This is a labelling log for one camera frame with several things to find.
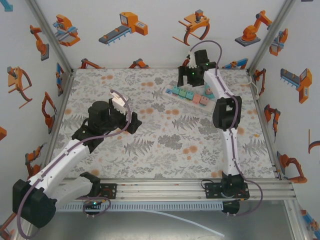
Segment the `black mounting plate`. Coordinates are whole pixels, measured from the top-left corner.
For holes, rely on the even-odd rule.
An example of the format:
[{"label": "black mounting plate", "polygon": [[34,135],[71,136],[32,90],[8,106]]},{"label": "black mounting plate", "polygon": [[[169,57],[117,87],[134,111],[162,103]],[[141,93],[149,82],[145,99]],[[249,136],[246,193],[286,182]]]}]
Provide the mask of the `black mounting plate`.
[{"label": "black mounting plate", "polygon": [[[233,197],[230,197],[232,199],[244,199],[247,200],[250,198],[250,193],[248,189],[248,184],[243,183],[244,189],[240,189],[238,193],[236,193]],[[211,183],[207,182],[204,184],[205,188],[205,197],[207,199],[228,199],[226,196],[223,196],[221,192],[221,183]]]},{"label": "black mounting plate", "polygon": [[116,199],[117,184],[115,183],[100,183],[101,192],[99,197],[106,197],[108,199]]}]

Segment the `pink block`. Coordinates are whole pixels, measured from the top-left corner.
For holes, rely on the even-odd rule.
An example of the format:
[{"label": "pink block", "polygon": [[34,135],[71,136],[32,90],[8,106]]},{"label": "pink block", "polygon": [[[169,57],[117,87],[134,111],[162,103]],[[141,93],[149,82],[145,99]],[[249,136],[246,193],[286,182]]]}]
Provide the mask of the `pink block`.
[{"label": "pink block", "polygon": [[207,95],[212,94],[212,91],[211,91],[211,88],[210,88],[210,87],[208,87],[208,88],[205,90],[205,94],[207,94]]},{"label": "pink block", "polygon": [[203,104],[203,105],[207,105],[209,102],[209,98],[205,97],[205,96],[202,96],[201,99],[200,99],[200,103]]},{"label": "pink block", "polygon": [[192,102],[194,102],[195,104],[198,104],[200,102],[200,100],[201,100],[201,95],[195,94],[193,96]]}]

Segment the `patterned table surface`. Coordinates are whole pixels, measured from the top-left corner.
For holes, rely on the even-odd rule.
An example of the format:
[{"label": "patterned table surface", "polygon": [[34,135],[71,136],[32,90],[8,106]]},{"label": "patterned table surface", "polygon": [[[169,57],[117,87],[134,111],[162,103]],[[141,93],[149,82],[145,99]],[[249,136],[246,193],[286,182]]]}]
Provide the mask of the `patterned table surface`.
[{"label": "patterned table surface", "polygon": [[[221,69],[230,90],[242,98],[238,155],[248,178],[274,178],[245,70]],[[93,102],[111,98],[110,89],[129,97],[142,125],[133,135],[106,138],[69,174],[88,171],[100,178],[219,178],[224,164],[212,113],[163,95],[177,85],[178,69],[79,69],[72,84],[53,152],[56,156],[88,117]],[[204,86],[193,88],[203,94]]]}]

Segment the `purple cable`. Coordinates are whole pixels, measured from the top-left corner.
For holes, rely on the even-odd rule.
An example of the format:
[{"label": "purple cable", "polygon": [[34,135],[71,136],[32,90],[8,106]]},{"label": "purple cable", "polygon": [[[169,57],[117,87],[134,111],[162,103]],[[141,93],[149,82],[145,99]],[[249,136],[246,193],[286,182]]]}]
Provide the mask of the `purple cable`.
[{"label": "purple cable", "polygon": [[[104,213],[111,207],[111,201],[110,201],[110,199],[107,198],[107,197],[104,197],[104,196],[93,196],[93,197],[85,197],[85,196],[83,196],[83,197],[78,197],[77,199],[79,199],[79,200],[95,200],[95,199],[101,200],[101,199],[103,199],[103,200],[107,200],[107,201],[109,202],[108,207],[106,207],[104,210],[100,211],[99,213],[92,215],[92,216],[93,216],[92,218],[104,214]],[[83,212],[84,214],[86,214],[86,215],[87,215],[87,213],[86,213],[86,206],[88,206],[88,205],[90,205],[90,203],[85,203],[85,204],[83,204],[83,207],[82,207],[82,212]]]},{"label": "purple cable", "polygon": [[[90,141],[90,140],[95,140],[95,139],[103,139],[103,138],[108,138],[108,137],[113,137],[113,136],[116,136],[116,135],[119,135],[121,133],[123,133],[129,126],[130,122],[131,122],[131,109],[129,107],[129,104],[127,102],[127,100],[119,93],[117,92],[116,90],[113,90],[113,89],[110,89],[110,92],[111,93],[116,93],[123,101],[124,101],[124,104],[126,106],[126,109],[127,109],[127,112],[128,112],[128,121],[125,125],[125,127],[119,131],[119,132],[115,132],[115,133],[112,133],[112,134],[108,134],[108,135],[100,135],[100,136],[92,136],[92,137],[88,137],[86,139],[83,139],[82,141],[79,141],[77,142],[75,145],[71,146],[66,152],[69,152],[71,150],[73,150],[74,148],[76,148],[77,146],[79,146],[80,144],[83,144],[87,141]],[[62,160],[64,157],[66,156],[65,153],[63,153],[52,165],[50,165],[48,167],[48,169],[46,171],[43,172],[43,174],[41,175],[41,177],[43,178],[44,176],[47,175],[47,173],[55,166],[57,165],[57,163]],[[34,233],[32,234],[31,236],[28,236],[24,233],[23,229],[22,229],[22,225],[21,225],[21,213],[22,213],[22,209],[24,207],[24,204],[27,200],[27,198],[29,197],[30,193],[32,192],[32,190],[37,186],[37,184],[40,182],[41,180],[40,179],[37,179],[35,181],[35,183],[29,188],[29,190],[26,192],[26,194],[24,195],[20,205],[19,205],[19,208],[18,208],[18,212],[17,212],[17,216],[16,216],[16,222],[17,222],[17,228],[18,228],[18,231],[19,231],[19,234],[25,238],[25,239],[32,239],[35,237],[35,235],[37,235],[37,233],[39,232],[39,229]]]},{"label": "purple cable", "polygon": [[[233,121],[232,121],[232,124],[231,126],[229,127],[229,132],[231,133],[231,142],[232,142],[232,154],[233,154],[233,159],[236,159],[236,154],[235,154],[235,143],[234,143],[234,136],[232,135],[232,131],[231,129],[235,126],[235,123],[236,123],[236,120],[237,120],[237,116],[238,116],[238,112],[239,112],[239,104],[238,104],[238,101],[237,99],[235,98],[235,96],[231,95],[230,93],[226,92],[226,88],[225,86],[223,85],[222,81],[220,80],[220,78],[218,77],[218,64],[220,62],[220,59],[221,59],[221,56],[222,56],[222,47],[219,43],[217,43],[216,41],[213,41],[213,40],[204,40],[204,41],[200,41],[198,42],[196,45],[194,45],[191,49],[190,49],[190,52],[196,47],[198,46],[199,44],[202,44],[202,43],[214,43],[216,45],[218,45],[218,47],[220,48],[220,55],[219,55],[219,58],[218,58],[218,61],[216,62],[216,65],[215,65],[215,76],[216,76],[216,79],[218,80],[219,84],[221,85],[222,89],[224,90],[225,94],[227,94],[230,98],[232,98],[232,100],[235,102],[235,115],[234,115],[234,118],[233,118]],[[239,174],[241,175],[241,177],[243,178],[244,181],[248,182],[248,183],[252,183],[254,185],[256,185],[259,190],[260,190],[260,193],[261,193],[261,198],[260,198],[260,201],[259,203],[257,204],[257,206],[255,206],[252,210],[248,211],[248,212],[243,212],[243,213],[240,213],[240,214],[235,214],[234,216],[237,216],[237,217],[241,217],[241,216],[244,216],[244,215],[248,215],[248,214],[251,214],[253,213],[254,211],[256,211],[262,204],[262,201],[263,201],[263,198],[264,198],[264,194],[263,194],[263,191],[262,191],[262,188],[260,187],[260,185],[254,181],[251,181],[251,180],[248,180],[245,178],[244,174],[241,172],[239,166],[238,166],[238,163],[236,163],[236,161],[234,161],[234,164],[235,164],[235,167],[236,169],[238,170]]]}]

